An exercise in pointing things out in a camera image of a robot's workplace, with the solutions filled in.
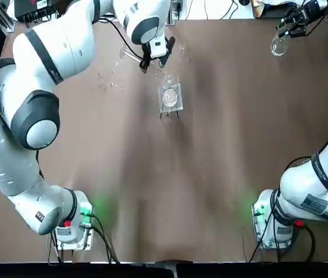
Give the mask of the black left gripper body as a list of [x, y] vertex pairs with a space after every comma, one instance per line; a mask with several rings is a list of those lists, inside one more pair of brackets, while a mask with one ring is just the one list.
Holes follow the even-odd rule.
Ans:
[[150, 43], [148, 42], [148, 43], [142, 44], [141, 49], [143, 51], [143, 56], [142, 56], [141, 60], [145, 61], [145, 62], [150, 62], [152, 60]]

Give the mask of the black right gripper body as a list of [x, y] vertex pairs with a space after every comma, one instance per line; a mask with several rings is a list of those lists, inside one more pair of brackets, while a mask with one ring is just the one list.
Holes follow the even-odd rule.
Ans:
[[310, 24], [311, 3], [296, 7], [293, 11], [293, 26], [307, 26]]

